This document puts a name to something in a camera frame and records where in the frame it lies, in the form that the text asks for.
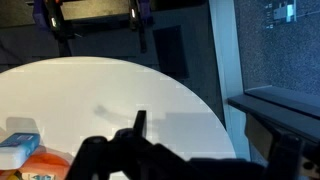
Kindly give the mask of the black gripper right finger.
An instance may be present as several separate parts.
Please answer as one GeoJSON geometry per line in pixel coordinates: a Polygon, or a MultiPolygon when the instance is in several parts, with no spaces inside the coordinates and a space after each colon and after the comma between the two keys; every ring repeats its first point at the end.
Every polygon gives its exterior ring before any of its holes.
{"type": "Polygon", "coordinates": [[[262,180],[298,180],[301,175],[319,177],[319,145],[293,134],[265,135],[261,154],[268,160],[262,180]]]}

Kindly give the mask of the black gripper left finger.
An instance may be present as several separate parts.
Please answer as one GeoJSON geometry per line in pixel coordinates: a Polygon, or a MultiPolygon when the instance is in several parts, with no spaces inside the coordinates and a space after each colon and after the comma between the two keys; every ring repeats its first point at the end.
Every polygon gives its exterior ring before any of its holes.
{"type": "Polygon", "coordinates": [[[86,138],[66,180],[110,180],[123,172],[129,180],[185,180],[187,163],[161,144],[146,139],[147,112],[139,110],[131,128],[118,130],[111,140],[86,138]]]}

